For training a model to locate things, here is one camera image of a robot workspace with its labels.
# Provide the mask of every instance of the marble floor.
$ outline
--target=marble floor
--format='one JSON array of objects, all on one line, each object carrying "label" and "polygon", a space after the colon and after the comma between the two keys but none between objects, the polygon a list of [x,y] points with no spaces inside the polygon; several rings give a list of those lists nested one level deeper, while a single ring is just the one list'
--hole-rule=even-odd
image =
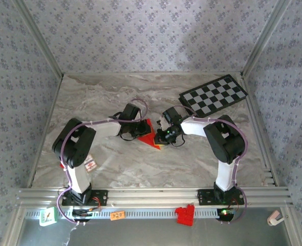
[{"label": "marble floor", "polygon": [[[179,93],[218,78],[216,75],[80,75],[64,76],[37,164],[33,187],[67,185],[51,146],[69,119],[101,120],[133,98],[144,99],[154,128],[161,113],[179,105]],[[134,102],[142,111],[143,105]],[[261,155],[249,120],[246,101],[211,117],[229,115],[246,134],[249,150],[238,170],[241,186],[264,185]],[[107,137],[94,142],[90,154],[98,167],[89,175],[93,187],[209,187],[217,176],[218,161],[206,138],[188,135],[182,147],[152,148],[138,140]]]}]

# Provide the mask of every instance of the black mounting bracket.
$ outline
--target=black mounting bracket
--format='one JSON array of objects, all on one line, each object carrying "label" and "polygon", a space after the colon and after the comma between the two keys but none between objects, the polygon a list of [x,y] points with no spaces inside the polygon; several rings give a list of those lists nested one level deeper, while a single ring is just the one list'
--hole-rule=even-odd
[{"label": "black mounting bracket", "polygon": [[[88,207],[97,207],[99,203],[92,199],[92,197],[97,197],[100,201],[101,206],[106,206],[106,202],[108,200],[108,190],[91,190],[91,195],[88,201],[86,201],[83,205]],[[64,193],[62,199],[62,206],[82,206],[81,203],[78,203],[73,196],[73,194],[68,191]]]},{"label": "black mounting bracket", "polygon": [[198,190],[198,200],[200,206],[244,205],[243,194],[235,187],[226,192],[222,192],[220,196],[216,189],[200,189]]}]

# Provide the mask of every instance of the gray patterned wallpaper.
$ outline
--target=gray patterned wallpaper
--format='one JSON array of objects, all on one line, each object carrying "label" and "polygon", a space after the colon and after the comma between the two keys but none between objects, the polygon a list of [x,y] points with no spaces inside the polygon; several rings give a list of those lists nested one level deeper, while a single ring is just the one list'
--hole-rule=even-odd
[{"label": "gray patterned wallpaper", "polygon": [[27,185],[58,81],[10,0],[0,1],[0,242]]},{"label": "gray patterned wallpaper", "polygon": [[241,71],[277,0],[25,0],[61,70]]},{"label": "gray patterned wallpaper", "polygon": [[289,6],[248,79],[302,224],[302,0]]}]

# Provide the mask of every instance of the black and white checkerboard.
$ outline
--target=black and white checkerboard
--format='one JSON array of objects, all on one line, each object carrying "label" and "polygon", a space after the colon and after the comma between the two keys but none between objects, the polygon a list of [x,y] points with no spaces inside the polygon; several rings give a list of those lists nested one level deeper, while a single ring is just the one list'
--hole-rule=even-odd
[{"label": "black and white checkerboard", "polygon": [[181,93],[179,100],[203,118],[245,99],[247,95],[228,74]]}]

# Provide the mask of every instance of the red triangle block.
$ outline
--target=red triangle block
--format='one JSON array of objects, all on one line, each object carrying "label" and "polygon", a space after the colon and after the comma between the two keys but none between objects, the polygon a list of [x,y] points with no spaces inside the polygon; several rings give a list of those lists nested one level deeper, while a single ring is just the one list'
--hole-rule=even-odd
[{"label": "red triangle block", "polygon": [[159,145],[155,145],[155,141],[154,141],[154,138],[156,136],[156,133],[152,127],[152,123],[151,123],[151,120],[150,119],[147,119],[146,120],[147,124],[150,126],[151,128],[151,132],[142,136],[142,137],[138,137],[137,139],[146,143],[147,145],[150,145],[158,150],[160,150],[160,146]]}]

